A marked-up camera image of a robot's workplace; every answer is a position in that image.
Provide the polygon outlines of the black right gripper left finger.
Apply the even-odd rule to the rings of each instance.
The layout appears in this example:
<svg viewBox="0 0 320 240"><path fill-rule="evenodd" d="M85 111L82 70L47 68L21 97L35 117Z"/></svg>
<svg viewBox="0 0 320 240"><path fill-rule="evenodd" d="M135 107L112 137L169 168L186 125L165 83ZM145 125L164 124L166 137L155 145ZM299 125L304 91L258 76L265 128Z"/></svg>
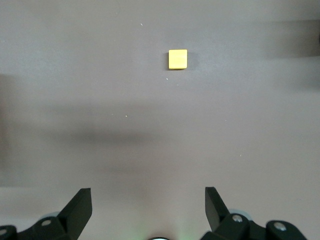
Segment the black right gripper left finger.
<svg viewBox="0 0 320 240"><path fill-rule="evenodd" d="M81 188L56 215L41 218L18 232L14 225L2 225L2 240L77 240L92 216L90 188Z"/></svg>

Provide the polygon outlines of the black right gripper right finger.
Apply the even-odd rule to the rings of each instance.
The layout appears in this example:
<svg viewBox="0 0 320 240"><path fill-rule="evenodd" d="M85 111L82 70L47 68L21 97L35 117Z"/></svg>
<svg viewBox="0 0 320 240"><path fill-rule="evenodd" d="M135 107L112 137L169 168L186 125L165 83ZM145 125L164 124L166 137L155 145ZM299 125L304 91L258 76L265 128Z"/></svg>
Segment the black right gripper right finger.
<svg viewBox="0 0 320 240"><path fill-rule="evenodd" d="M215 187L205 188L205 214L211 228L202 240L305 240L293 224L270 220L265 227L241 213L231 213Z"/></svg>

